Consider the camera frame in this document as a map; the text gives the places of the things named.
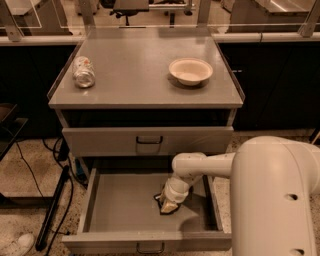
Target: drawer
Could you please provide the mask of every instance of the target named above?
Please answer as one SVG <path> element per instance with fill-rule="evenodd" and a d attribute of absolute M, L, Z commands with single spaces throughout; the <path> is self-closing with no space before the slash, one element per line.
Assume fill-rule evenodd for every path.
<path fill-rule="evenodd" d="M 229 250 L 211 177 L 198 182 L 180 209 L 160 215 L 153 196 L 168 171 L 93 169 L 76 235 L 62 241 L 72 253 L 160 253 Z"/>
<path fill-rule="evenodd" d="M 64 128 L 75 157 L 173 155 L 178 152 L 222 153 L 230 127 Z"/>

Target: table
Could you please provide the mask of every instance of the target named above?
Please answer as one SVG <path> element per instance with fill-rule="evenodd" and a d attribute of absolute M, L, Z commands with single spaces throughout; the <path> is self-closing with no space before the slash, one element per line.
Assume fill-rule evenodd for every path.
<path fill-rule="evenodd" d="M 77 55 L 93 62 L 95 85 L 77 88 L 70 65 L 49 93 L 89 178 L 78 233 L 63 238 L 66 246 L 75 253 L 229 249 L 210 177 L 174 219 L 161 218 L 152 198 L 170 175 L 171 156 L 225 152 L 243 104 L 208 30 L 95 29 Z M 182 57 L 207 61 L 213 76 L 196 87 L 181 85 L 168 67 Z"/>

